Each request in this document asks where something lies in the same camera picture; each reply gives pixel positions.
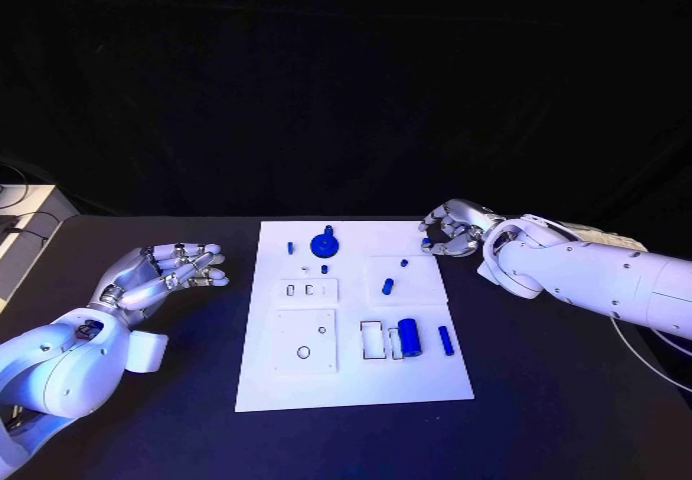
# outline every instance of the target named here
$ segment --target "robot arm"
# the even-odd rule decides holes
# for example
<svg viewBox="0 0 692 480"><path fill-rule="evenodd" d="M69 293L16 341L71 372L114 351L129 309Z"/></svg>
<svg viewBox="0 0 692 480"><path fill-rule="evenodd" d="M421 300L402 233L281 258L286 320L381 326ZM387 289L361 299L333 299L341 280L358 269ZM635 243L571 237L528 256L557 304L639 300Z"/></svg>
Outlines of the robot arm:
<svg viewBox="0 0 692 480"><path fill-rule="evenodd" d="M447 244L424 241L436 254L470 255L483 243L479 274L524 298L547 290L565 303L692 338L692 262L584 241L534 215L508 219L488 208L450 200L426 217L441 221Z"/></svg>
<svg viewBox="0 0 692 480"><path fill-rule="evenodd" d="M224 261L219 251L182 243L133 250L106 272L87 308L0 345L0 402L33 415L0 427L0 479L104 404L124 370L159 369L168 337L131 329L172 292L227 285L212 267Z"/></svg>

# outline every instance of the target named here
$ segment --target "hole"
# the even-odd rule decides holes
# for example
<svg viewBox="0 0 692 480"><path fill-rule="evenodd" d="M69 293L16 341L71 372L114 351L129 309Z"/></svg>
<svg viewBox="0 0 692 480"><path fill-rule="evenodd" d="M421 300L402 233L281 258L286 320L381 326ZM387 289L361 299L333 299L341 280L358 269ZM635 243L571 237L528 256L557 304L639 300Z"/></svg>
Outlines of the hole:
<svg viewBox="0 0 692 480"><path fill-rule="evenodd" d="M300 347L297 354L299 354L299 358L304 360L310 356L310 349L307 347Z"/></svg>

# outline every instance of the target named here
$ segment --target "small blue part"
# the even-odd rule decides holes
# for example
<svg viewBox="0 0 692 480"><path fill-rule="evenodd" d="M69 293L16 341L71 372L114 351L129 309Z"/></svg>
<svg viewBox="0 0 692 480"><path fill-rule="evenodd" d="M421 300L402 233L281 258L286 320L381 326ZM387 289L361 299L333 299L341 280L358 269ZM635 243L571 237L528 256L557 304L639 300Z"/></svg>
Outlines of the small blue part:
<svg viewBox="0 0 692 480"><path fill-rule="evenodd" d="M443 339L444 354L447 356L454 355L454 347L452 346L450 332L447 327L440 327L440 338Z"/></svg>
<svg viewBox="0 0 692 480"><path fill-rule="evenodd" d="M310 250L316 257L329 258L336 255L339 251L339 241L335 237L335 229L332 225L325 228L325 233L317 235L310 242Z"/></svg>
<svg viewBox="0 0 692 480"><path fill-rule="evenodd" d="M394 280L388 278L385 280L385 286L382 287L382 293L385 295L390 295L392 293L392 287L394 287Z"/></svg>
<svg viewBox="0 0 692 480"><path fill-rule="evenodd" d="M401 353L405 357L417 357L423 353L421 339L418 338L418 328L415 320L405 318L400 320L400 339Z"/></svg>

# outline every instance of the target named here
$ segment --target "black table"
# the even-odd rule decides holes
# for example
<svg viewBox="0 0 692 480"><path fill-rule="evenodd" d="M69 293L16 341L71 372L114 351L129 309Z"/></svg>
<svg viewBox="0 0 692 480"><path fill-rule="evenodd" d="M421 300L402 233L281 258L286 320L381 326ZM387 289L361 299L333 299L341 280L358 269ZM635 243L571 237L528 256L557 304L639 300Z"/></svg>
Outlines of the black table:
<svg viewBox="0 0 692 480"><path fill-rule="evenodd" d="M440 259L476 400L237 414L260 221L82 216L64 224L2 314L0 340L84 306L134 247L218 243L231 284L169 298L143 325L170 337L160 371L126 373L15 479L687 476L692 414L679 392L604 317L547 294L512 296L477 275L479 257Z"/></svg>

